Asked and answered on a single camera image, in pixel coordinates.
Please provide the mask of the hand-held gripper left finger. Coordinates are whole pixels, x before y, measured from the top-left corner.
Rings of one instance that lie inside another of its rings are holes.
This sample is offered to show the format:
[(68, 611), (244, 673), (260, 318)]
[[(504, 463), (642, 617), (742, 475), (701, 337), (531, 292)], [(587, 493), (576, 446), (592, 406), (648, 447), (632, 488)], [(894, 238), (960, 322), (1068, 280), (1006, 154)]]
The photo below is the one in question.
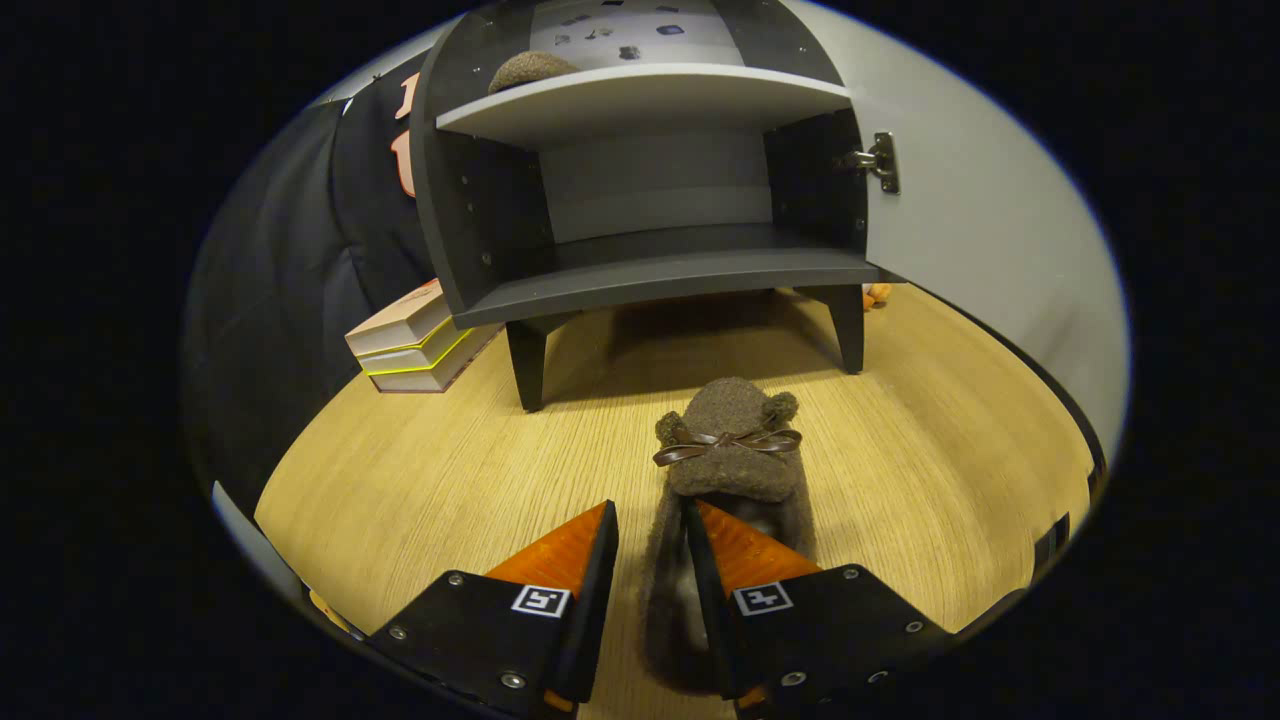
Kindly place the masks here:
[(490, 571), (442, 573), (365, 644), (475, 716), (573, 716), (593, 694), (618, 542), (607, 500)]

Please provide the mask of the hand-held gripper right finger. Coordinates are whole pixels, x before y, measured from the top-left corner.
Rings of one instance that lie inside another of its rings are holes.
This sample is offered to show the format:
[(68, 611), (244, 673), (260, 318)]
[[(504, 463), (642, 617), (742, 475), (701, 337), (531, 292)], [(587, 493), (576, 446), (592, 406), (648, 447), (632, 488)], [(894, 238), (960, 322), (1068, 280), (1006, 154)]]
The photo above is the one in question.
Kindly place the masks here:
[(684, 501), (684, 524), (714, 669), (739, 716), (863, 716), (867, 702), (941, 656), (951, 635), (856, 564), (732, 583), (732, 515)]

